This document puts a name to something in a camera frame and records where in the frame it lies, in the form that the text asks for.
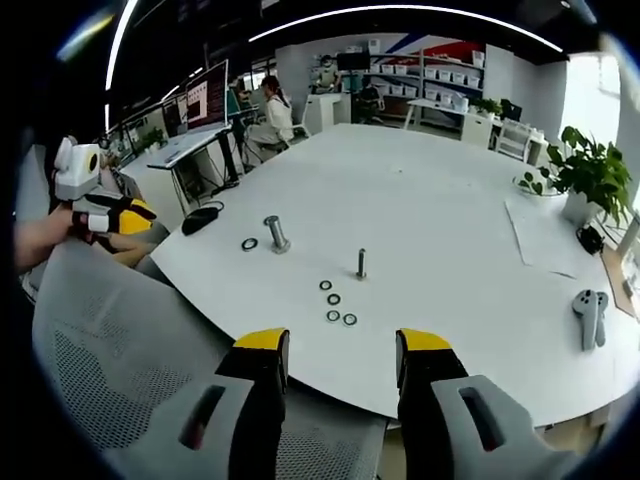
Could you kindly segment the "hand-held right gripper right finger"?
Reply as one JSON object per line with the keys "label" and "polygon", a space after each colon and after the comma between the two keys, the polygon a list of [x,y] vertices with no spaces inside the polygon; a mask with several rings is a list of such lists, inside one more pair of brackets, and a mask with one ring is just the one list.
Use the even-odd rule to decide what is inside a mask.
{"label": "hand-held right gripper right finger", "polygon": [[409,479],[568,479],[580,462],[550,447],[529,412],[467,373],[442,337],[396,332],[398,420]]}

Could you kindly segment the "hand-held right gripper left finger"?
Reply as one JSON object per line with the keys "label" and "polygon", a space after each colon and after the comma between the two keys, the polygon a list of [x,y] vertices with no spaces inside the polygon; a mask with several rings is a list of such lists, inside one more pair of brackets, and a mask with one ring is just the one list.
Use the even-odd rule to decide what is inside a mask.
{"label": "hand-held right gripper left finger", "polygon": [[272,479],[285,419],[290,332],[236,340],[216,371],[161,403],[146,432],[110,450],[120,479]]}

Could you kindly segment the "person's left hand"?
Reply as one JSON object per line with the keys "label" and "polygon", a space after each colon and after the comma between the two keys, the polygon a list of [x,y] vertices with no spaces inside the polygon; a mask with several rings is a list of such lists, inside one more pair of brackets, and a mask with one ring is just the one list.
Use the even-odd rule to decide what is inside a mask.
{"label": "person's left hand", "polygon": [[68,237],[81,239],[89,245],[94,242],[94,234],[86,229],[86,216],[84,214],[81,214],[80,223],[76,224],[74,222],[74,214],[75,212],[72,210],[69,204],[60,203],[44,219],[44,244],[47,247],[53,247],[61,244]]}

